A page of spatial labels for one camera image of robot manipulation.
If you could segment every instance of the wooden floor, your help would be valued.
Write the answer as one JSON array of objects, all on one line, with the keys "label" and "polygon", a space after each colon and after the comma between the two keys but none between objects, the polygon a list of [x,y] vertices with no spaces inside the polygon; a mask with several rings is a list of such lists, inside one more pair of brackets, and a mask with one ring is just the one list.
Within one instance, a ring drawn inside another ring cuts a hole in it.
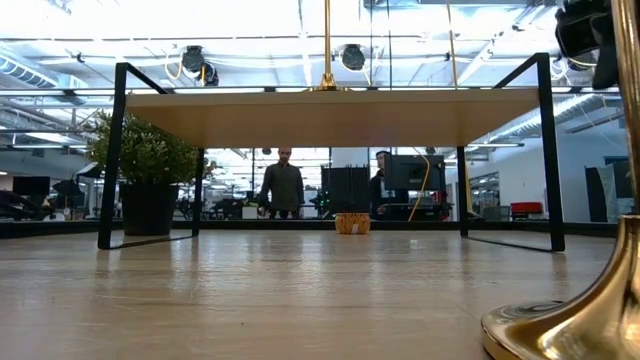
[{"label": "wooden floor", "polygon": [[566,254],[548,254],[454,232],[205,231],[98,251],[96,238],[0,241],[0,358],[486,359],[485,311],[569,299],[613,246],[568,237]]}]

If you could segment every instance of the black planter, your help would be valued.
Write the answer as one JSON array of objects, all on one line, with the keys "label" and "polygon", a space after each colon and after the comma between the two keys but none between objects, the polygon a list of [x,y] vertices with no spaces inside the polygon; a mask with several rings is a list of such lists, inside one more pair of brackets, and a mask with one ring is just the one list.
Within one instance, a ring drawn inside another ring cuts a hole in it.
[{"label": "black planter", "polygon": [[171,231],[178,187],[120,184],[125,235],[158,236]]}]

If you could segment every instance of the white wall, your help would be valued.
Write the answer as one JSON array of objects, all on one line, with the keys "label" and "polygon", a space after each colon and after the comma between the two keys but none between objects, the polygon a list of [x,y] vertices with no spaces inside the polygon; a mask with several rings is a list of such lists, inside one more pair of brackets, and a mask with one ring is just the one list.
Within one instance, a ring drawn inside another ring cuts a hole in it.
[{"label": "white wall", "polygon": [[[627,156],[625,132],[613,127],[602,134],[594,129],[577,134],[558,131],[558,165],[560,169],[560,190],[565,222],[590,222],[589,200],[585,167],[604,166],[604,157]],[[546,209],[545,173],[542,158],[542,141],[528,139],[522,148],[497,149],[488,162],[468,165],[469,178],[498,172],[500,177],[500,203],[541,202]],[[457,171],[447,169],[447,184],[458,181]],[[457,203],[457,193],[453,194]]]},{"label": "white wall", "polygon": [[[473,165],[467,162],[469,178],[497,172],[500,178],[501,204],[540,202],[544,206],[542,143],[539,139],[528,139],[524,143],[524,147],[494,151],[490,154],[489,161],[476,161]],[[447,184],[455,184],[458,181],[456,169],[447,169],[446,175]],[[457,203],[457,194],[453,199]]]}]

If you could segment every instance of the ceiling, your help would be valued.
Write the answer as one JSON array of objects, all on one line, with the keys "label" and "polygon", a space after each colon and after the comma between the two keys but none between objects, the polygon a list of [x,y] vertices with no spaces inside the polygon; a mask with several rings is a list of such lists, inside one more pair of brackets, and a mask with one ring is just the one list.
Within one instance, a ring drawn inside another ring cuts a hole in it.
[{"label": "ceiling", "polygon": [[[453,86],[447,7],[390,0],[387,11],[386,3],[365,6],[370,2],[331,3],[337,82]],[[178,72],[180,54],[188,45],[204,47],[218,70],[220,86],[312,86],[324,72],[323,0],[2,3],[11,3],[16,14],[3,17],[0,26],[4,51],[46,71],[74,75],[91,88],[112,87],[118,61],[131,62],[162,86],[198,86],[185,75],[175,80],[170,75]],[[534,3],[542,2],[452,1],[453,54],[461,86],[491,86],[535,52],[557,54],[556,8],[527,6]],[[364,71],[342,66],[340,50],[346,44],[361,46],[367,58]],[[588,72],[568,70],[564,75],[556,80],[558,85],[590,81]],[[535,71],[530,71],[513,85],[535,83]]]}]

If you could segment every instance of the wooden tabletop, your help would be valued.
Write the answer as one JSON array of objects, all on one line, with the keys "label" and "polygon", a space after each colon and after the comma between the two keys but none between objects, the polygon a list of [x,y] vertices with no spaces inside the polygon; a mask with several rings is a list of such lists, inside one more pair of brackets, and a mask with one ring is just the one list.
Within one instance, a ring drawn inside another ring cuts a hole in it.
[{"label": "wooden tabletop", "polygon": [[[542,233],[474,235],[549,243]],[[614,243],[567,236],[565,255],[454,231],[203,230],[114,251],[96,239],[1,241],[3,360],[489,360],[483,313],[570,299]]]},{"label": "wooden tabletop", "polygon": [[538,106],[535,89],[129,95],[202,148],[463,146]]}]

